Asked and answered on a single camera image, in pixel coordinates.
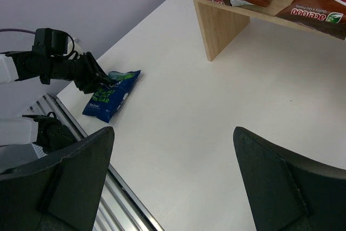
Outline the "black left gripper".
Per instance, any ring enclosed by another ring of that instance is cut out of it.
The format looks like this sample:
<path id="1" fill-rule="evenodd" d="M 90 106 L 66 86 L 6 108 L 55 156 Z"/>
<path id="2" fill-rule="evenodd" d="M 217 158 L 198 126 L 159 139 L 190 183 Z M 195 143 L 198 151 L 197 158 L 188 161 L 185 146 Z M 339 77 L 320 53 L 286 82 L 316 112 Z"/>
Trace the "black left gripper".
<path id="1" fill-rule="evenodd" d="M 115 84 L 115 81 L 99 66 L 91 52 L 83 53 L 72 61 L 75 66 L 74 83 L 85 94 L 94 93 L 101 84 Z"/>

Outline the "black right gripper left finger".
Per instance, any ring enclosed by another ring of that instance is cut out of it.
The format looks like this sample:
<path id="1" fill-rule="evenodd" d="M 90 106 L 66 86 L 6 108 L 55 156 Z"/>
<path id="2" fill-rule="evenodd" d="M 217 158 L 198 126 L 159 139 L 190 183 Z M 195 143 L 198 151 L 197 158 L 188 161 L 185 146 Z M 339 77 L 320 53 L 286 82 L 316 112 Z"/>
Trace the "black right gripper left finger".
<path id="1" fill-rule="evenodd" d="M 1 230 L 92 230 L 114 138 L 104 127 L 1 172 Z"/>

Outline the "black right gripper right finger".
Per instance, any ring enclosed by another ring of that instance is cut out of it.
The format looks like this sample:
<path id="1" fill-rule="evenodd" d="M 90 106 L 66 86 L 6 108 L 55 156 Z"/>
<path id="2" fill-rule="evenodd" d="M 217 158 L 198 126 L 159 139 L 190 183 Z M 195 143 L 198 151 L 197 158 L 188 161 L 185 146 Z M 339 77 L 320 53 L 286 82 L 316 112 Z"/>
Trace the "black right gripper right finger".
<path id="1" fill-rule="evenodd" d="M 345 170 L 236 127 L 233 142 L 257 230 L 345 230 Z"/>

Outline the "blue Burts sea salt vinegar bag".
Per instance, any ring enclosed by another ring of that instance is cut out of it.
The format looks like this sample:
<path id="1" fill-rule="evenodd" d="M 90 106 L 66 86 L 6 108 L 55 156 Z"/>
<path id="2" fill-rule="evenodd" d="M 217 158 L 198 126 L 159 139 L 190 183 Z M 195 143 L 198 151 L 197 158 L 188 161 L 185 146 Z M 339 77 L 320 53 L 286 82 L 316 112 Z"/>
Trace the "blue Burts sea salt vinegar bag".
<path id="1" fill-rule="evenodd" d="M 108 76 L 115 81 L 114 84 L 99 87 L 86 104 L 82 114 L 109 123 L 133 90 L 140 74 L 141 70 L 126 73 L 109 72 Z"/>

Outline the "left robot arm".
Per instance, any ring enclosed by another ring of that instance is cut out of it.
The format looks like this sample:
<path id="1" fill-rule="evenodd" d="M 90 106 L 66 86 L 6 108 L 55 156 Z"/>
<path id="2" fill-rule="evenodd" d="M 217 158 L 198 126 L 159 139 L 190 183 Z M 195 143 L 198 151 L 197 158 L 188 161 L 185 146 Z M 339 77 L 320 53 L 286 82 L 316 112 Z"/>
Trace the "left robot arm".
<path id="1" fill-rule="evenodd" d="M 90 52 L 78 52 L 69 43 L 74 39 L 64 31 L 39 28 L 30 51 L 1 53 L 1 84 L 39 78 L 44 85 L 51 80 L 74 82 L 84 94 L 101 86 L 111 86 L 111 79 Z M 34 144 L 46 154 L 76 143 L 76 138 L 51 111 L 47 115 L 23 115 L 1 119 L 1 146 Z"/>

